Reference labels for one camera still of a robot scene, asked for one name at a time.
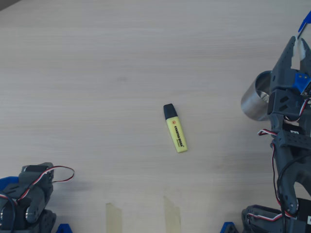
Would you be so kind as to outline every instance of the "silver can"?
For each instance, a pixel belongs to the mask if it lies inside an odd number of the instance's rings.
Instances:
[[[253,81],[241,99],[242,111],[251,119],[268,120],[271,71],[262,72]]]

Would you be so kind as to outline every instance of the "tape strip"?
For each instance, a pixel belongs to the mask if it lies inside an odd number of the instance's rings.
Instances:
[[[166,233],[180,233],[180,209],[167,197],[164,197]]]
[[[106,204],[106,233],[122,233],[122,210]]]

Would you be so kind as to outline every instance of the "black cap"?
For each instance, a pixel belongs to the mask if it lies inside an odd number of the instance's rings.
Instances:
[[[176,117],[177,116],[177,112],[173,106],[173,104],[169,103],[164,105],[164,116],[165,119],[167,120],[168,118],[172,118],[172,117]]]

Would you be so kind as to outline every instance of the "light wood surface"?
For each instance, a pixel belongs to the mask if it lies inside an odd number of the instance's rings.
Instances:
[[[22,0],[0,12],[0,177],[23,165],[76,169],[48,208],[74,233],[165,233],[163,197],[183,233],[241,230],[251,204],[277,207],[268,122],[240,99],[271,70],[309,0]],[[163,115],[173,103],[189,151]],[[56,172],[56,179],[66,173]],[[302,189],[298,194],[303,196]]]

